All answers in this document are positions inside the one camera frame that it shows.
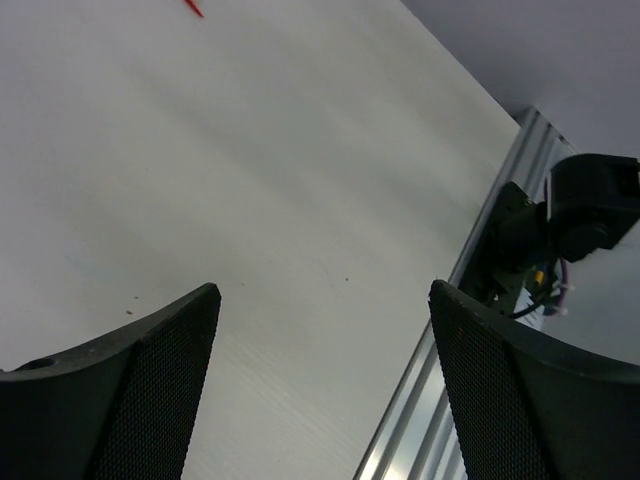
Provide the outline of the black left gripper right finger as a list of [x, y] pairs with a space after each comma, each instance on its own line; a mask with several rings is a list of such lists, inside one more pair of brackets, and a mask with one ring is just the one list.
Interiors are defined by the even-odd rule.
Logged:
[[442, 280], [429, 307], [469, 478], [638, 478], [638, 366], [522, 325]]

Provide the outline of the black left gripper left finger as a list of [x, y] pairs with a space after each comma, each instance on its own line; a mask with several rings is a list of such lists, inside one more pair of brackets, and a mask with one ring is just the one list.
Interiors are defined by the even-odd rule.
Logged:
[[128, 325], [1, 374], [4, 479], [178, 479], [221, 294], [207, 283]]

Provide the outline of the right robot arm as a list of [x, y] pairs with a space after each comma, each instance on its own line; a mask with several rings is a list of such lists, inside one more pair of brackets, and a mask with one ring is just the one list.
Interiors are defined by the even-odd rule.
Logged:
[[612, 250], [639, 221], [639, 160], [577, 154], [551, 168], [545, 199], [498, 222], [494, 245], [505, 269], [583, 260]]

